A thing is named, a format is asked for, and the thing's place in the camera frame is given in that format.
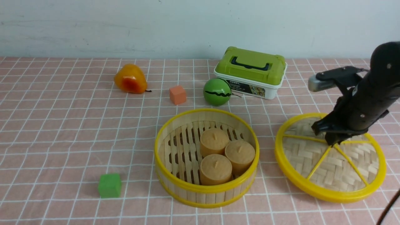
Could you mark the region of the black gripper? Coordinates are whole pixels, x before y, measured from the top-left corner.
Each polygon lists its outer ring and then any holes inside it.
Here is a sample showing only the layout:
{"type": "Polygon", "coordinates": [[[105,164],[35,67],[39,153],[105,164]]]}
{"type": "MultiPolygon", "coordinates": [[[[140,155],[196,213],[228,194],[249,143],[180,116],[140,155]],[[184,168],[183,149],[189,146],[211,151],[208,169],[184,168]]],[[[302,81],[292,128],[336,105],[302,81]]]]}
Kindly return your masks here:
{"type": "Polygon", "coordinates": [[[367,133],[369,128],[388,114],[389,99],[369,92],[357,91],[340,97],[325,119],[311,126],[315,136],[325,133],[329,146],[341,144],[353,136],[367,133]]]}

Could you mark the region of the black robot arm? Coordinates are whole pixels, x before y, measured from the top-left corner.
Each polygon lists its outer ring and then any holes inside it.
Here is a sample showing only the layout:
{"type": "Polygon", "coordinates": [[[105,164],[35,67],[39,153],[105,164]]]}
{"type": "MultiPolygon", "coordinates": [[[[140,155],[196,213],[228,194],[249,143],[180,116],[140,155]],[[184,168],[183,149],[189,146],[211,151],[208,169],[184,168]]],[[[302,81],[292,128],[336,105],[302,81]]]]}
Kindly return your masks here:
{"type": "Polygon", "coordinates": [[[345,66],[319,72],[308,80],[308,89],[319,92],[337,87],[342,96],[328,115],[311,126],[315,135],[324,133],[333,146],[362,134],[399,99],[400,43],[387,42],[375,48],[370,69],[361,77],[363,68],[345,66]]]}

